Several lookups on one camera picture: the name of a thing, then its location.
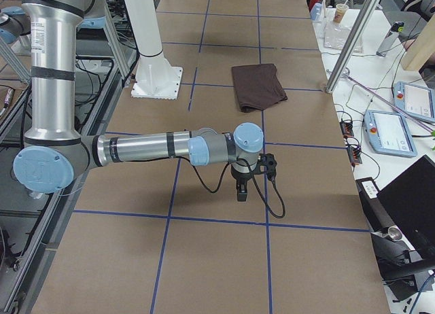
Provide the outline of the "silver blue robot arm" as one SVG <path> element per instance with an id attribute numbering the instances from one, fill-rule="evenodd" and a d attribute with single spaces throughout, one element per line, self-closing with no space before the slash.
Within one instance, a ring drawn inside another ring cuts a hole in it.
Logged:
<path id="1" fill-rule="evenodd" d="M 98 100 L 91 128 L 75 127 L 76 37 L 82 28 L 103 29 L 115 68 L 130 70 L 106 0 L 22 0 L 31 19 L 31 127 L 13 161 L 16 179 L 27 189 L 58 192 L 81 174 L 110 163 L 181 158 L 192 167 L 223 163 L 236 181 L 237 199 L 247 198 L 247 184 L 263 173 L 262 129 L 242 123 L 231 133 L 212 128 L 108 137 L 105 129 L 114 98 Z"/>

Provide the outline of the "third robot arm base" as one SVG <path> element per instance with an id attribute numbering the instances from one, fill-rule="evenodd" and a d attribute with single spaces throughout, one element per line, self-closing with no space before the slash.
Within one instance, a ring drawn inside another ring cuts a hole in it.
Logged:
<path id="1" fill-rule="evenodd" d="M 21 7 L 1 9 L 1 38 L 17 55 L 31 55 L 31 21 Z"/>

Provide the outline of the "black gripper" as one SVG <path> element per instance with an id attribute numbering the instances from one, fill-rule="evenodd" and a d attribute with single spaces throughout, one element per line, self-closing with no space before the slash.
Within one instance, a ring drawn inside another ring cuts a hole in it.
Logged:
<path id="1" fill-rule="evenodd" d="M 233 167 L 231 168 L 231 175 L 236 181 L 237 201 L 245 202 L 248 195 L 248 181 L 253 177 L 253 175 L 251 173 L 241 173 Z"/>

